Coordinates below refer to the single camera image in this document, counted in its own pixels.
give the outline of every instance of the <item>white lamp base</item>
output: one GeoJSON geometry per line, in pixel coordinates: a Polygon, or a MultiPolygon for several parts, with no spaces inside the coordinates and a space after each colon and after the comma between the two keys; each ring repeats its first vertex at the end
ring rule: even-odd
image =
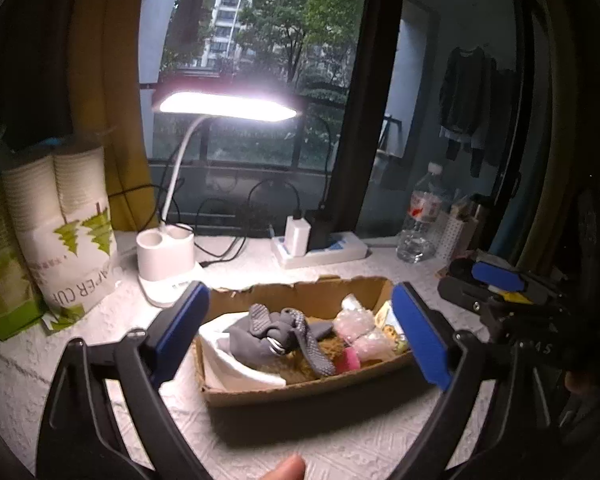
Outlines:
{"type": "Polygon", "coordinates": [[[149,282],[138,276],[138,281],[147,301],[153,306],[159,308],[169,308],[172,306],[193,281],[204,281],[205,269],[196,263],[193,270],[185,272],[172,278],[165,278],[158,282],[149,282]]]}

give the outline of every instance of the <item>blue foam pad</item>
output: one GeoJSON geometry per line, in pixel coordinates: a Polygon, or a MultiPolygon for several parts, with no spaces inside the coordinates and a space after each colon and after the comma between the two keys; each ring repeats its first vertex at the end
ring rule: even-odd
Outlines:
{"type": "Polygon", "coordinates": [[[392,306],[424,378],[445,391],[453,378],[447,359],[449,344],[453,344],[449,341],[451,325],[442,314],[430,310],[408,283],[394,287],[392,306]]]}
{"type": "Polygon", "coordinates": [[[161,311],[147,329],[145,346],[153,362],[150,381],[154,387],[175,377],[208,310],[209,289],[200,282],[192,282],[180,299],[161,311]]]}
{"type": "Polygon", "coordinates": [[[471,275],[479,282],[497,286],[507,292],[523,292],[525,282],[517,272],[496,267],[485,262],[477,262],[471,269],[471,275]]]}

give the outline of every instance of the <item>human hand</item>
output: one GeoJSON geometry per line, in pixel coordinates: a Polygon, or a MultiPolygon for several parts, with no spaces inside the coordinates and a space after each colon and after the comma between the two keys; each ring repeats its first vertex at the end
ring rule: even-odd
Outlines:
{"type": "Polygon", "coordinates": [[[261,480],[303,480],[306,464],[299,455],[292,455],[283,460],[270,473],[264,475],[261,480]]]}

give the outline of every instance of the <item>plastic bottle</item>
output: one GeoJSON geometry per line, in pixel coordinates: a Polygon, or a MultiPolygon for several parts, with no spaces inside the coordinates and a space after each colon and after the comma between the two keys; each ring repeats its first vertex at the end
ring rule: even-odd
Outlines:
{"type": "Polygon", "coordinates": [[[398,258],[410,264],[426,260],[436,252],[427,238],[429,227],[443,208],[447,192],[442,185],[442,166],[429,163],[429,173],[421,178],[411,193],[411,204],[398,240],[398,258]]]}

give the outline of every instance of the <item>pink object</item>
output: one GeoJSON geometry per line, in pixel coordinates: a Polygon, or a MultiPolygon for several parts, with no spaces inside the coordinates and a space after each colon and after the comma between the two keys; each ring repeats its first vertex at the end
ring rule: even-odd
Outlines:
{"type": "Polygon", "coordinates": [[[370,310],[357,308],[355,310],[343,309],[333,320],[335,333],[349,344],[360,336],[365,335],[376,327],[374,315],[370,310]]]}
{"type": "Polygon", "coordinates": [[[341,355],[336,362],[334,362],[336,372],[343,374],[344,372],[350,372],[352,370],[360,370],[360,359],[358,354],[352,347],[344,349],[344,353],[341,355]]]}
{"type": "Polygon", "coordinates": [[[379,328],[375,328],[368,334],[356,339],[352,348],[363,363],[377,359],[389,361],[395,357],[394,342],[385,336],[379,328]]]}

